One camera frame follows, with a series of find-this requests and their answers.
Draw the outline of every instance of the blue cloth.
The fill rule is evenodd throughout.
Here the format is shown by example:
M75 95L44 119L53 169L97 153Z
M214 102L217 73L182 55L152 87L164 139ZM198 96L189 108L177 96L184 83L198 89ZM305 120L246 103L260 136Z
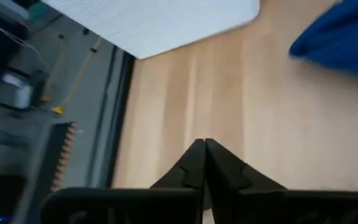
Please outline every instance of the blue cloth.
M302 33L290 55L358 74L358 0L334 5Z

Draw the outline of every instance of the light wood surface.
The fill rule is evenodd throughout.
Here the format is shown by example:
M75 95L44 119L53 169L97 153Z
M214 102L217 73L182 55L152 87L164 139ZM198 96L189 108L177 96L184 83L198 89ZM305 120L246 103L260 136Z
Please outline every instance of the light wood surface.
M288 56L334 2L265 0L247 26L136 61L114 187L150 187L214 138L288 188L358 190L358 79Z

